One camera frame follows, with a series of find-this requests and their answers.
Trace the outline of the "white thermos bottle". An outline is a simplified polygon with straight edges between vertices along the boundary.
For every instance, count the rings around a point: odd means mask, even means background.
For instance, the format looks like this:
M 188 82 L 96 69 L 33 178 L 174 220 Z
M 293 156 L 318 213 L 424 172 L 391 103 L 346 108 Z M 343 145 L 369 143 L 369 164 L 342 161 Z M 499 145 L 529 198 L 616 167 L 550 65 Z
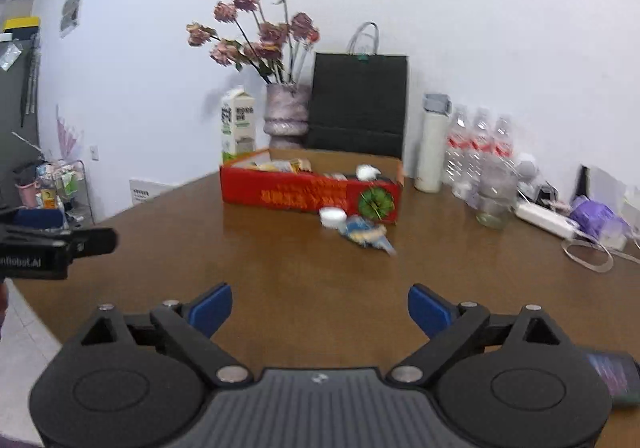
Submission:
M 422 133 L 414 178 L 414 186 L 424 193 L 436 193 L 442 184 L 450 105 L 446 94 L 424 94 Z

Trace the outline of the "pink ceramic vase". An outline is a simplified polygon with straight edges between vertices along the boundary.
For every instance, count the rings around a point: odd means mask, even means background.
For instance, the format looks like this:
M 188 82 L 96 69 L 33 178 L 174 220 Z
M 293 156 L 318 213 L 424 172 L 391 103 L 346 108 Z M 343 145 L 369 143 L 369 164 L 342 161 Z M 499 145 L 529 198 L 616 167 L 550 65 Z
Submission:
M 308 133 L 310 87 L 271 84 L 266 89 L 264 131 L 273 149 L 301 149 Z

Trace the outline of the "black paper bag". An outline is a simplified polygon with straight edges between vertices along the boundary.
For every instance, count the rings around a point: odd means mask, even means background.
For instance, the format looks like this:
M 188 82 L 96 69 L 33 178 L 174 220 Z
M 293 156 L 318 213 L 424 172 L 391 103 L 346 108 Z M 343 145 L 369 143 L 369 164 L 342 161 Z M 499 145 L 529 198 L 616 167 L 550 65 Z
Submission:
M 390 156 L 400 160 L 408 93 L 408 58 L 378 52 L 380 30 L 369 21 L 345 53 L 314 58 L 307 149 Z

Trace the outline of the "water bottle left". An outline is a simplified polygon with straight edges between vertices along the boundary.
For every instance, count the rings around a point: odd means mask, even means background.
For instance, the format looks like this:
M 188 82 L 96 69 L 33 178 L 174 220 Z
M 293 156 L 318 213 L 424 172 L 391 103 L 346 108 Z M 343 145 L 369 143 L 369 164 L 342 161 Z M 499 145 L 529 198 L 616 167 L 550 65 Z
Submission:
M 461 200 L 466 198 L 470 189 L 470 182 L 466 180 L 466 153 L 470 143 L 468 110 L 464 105 L 457 105 L 452 111 L 447 131 L 442 181 Z

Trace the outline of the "water bottle middle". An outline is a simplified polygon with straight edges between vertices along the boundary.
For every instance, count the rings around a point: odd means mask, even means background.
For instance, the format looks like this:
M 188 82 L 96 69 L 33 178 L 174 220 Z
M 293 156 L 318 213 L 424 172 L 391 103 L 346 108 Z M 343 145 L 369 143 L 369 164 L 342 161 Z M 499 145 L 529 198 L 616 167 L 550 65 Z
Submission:
M 468 175 L 475 182 L 480 180 L 484 160 L 491 152 L 492 137 L 487 108 L 479 108 L 475 114 L 470 134 Z

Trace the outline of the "dried pink roses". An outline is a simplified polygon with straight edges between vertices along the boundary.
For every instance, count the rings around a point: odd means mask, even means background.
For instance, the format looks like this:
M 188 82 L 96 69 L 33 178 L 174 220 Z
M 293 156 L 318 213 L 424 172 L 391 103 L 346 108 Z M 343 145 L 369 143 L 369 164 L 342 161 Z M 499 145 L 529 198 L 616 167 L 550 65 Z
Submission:
M 320 40 L 314 20 L 305 12 L 293 13 L 290 0 L 219 1 L 213 19 L 238 34 L 227 37 L 212 26 L 191 22 L 186 24 L 189 47 L 208 47 L 209 58 L 218 65 L 251 68 L 268 85 L 297 84 Z

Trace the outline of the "milk carton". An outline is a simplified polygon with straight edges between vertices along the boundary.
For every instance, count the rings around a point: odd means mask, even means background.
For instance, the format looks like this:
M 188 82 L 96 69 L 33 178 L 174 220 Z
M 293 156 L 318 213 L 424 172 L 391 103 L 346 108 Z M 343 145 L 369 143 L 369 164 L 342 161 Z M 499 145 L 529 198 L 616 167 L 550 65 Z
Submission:
M 229 90 L 221 99 L 222 163 L 253 153 L 255 138 L 255 99 L 242 87 Z

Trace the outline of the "metal storage rack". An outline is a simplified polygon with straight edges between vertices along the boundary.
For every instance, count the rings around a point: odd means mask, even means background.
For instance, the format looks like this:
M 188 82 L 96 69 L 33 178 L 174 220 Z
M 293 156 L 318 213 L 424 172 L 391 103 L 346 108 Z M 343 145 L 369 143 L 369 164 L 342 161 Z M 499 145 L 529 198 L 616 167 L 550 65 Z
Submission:
M 58 209 L 65 228 L 88 228 L 96 223 L 90 199 L 85 163 L 82 160 L 47 161 L 42 150 L 12 131 L 12 136 L 38 152 L 35 160 L 16 166 L 14 186 L 24 206 Z

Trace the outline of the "purple pouch on box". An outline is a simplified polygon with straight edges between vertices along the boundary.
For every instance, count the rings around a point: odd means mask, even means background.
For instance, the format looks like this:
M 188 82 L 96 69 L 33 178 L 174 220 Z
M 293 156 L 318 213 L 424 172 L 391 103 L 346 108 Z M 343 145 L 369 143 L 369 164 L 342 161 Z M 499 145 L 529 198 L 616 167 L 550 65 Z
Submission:
M 576 221 L 580 231 L 608 249 L 621 251 L 627 243 L 629 226 L 608 205 L 578 197 L 572 203 L 570 219 Z

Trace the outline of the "water bottle right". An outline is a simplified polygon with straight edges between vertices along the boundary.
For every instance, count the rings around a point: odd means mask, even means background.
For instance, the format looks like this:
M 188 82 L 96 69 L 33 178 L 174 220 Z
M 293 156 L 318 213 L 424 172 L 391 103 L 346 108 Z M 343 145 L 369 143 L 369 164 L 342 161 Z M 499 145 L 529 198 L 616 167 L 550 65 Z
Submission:
M 513 131 L 509 116 L 500 116 L 497 119 L 492 140 L 494 140 L 492 153 L 501 160 L 511 160 L 513 157 Z

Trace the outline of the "black smartphone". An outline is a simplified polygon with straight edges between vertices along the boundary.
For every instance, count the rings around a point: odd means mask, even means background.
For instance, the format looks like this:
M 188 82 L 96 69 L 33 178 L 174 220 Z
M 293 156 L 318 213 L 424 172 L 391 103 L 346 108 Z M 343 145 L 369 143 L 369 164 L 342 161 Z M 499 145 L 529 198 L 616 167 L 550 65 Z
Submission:
M 640 404 L 639 362 L 624 352 L 584 350 L 587 359 L 608 387 L 613 406 L 638 407 Z

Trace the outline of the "water bottle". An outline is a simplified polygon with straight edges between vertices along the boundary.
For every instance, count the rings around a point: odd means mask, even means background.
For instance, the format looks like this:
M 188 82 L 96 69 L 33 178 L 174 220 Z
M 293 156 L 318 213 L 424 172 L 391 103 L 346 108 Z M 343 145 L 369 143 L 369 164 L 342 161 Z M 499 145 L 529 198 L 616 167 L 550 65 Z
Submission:
M 513 131 L 509 116 L 500 116 L 497 119 L 492 140 L 494 140 L 492 153 L 501 160 L 511 160 L 513 157 Z
M 480 180 L 484 160 L 491 152 L 492 137 L 487 108 L 479 108 L 475 114 L 470 134 L 468 175 L 475 182 Z
M 470 189 L 470 182 L 466 180 L 466 153 L 470 143 L 468 110 L 464 105 L 457 105 L 452 111 L 447 131 L 442 181 L 461 200 L 466 198 Z

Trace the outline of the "white wall panel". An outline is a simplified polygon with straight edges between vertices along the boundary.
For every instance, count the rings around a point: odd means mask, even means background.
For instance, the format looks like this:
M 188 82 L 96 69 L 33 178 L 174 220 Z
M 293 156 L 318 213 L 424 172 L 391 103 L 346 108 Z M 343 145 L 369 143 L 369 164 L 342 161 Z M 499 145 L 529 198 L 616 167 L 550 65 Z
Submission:
M 131 203 L 138 205 L 148 200 L 154 199 L 159 195 L 175 189 L 175 185 L 150 180 L 130 179 L 129 189 L 131 195 Z

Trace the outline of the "white bottle cap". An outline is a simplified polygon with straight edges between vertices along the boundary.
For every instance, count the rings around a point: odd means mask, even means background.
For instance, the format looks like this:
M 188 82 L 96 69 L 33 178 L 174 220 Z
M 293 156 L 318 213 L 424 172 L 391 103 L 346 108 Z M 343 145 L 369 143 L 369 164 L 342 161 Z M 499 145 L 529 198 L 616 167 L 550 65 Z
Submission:
M 328 229 L 338 229 L 343 226 L 347 214 L 339 207 L 322 207 L 319 211 L 320 223 Z

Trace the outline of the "blue yellow snack packet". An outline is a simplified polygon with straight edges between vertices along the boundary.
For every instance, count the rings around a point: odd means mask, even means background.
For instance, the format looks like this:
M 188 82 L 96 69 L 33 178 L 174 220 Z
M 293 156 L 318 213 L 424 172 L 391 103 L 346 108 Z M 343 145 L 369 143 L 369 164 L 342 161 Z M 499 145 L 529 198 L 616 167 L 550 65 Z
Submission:
M 387 238 L 386 226 L 380 223 L 372 223 L 361 216 L 353 215 L 340 224 L 338 231 L 342 237 L 364 249 L 378 249 L 388 255 L 396 254 L 396 249 Z

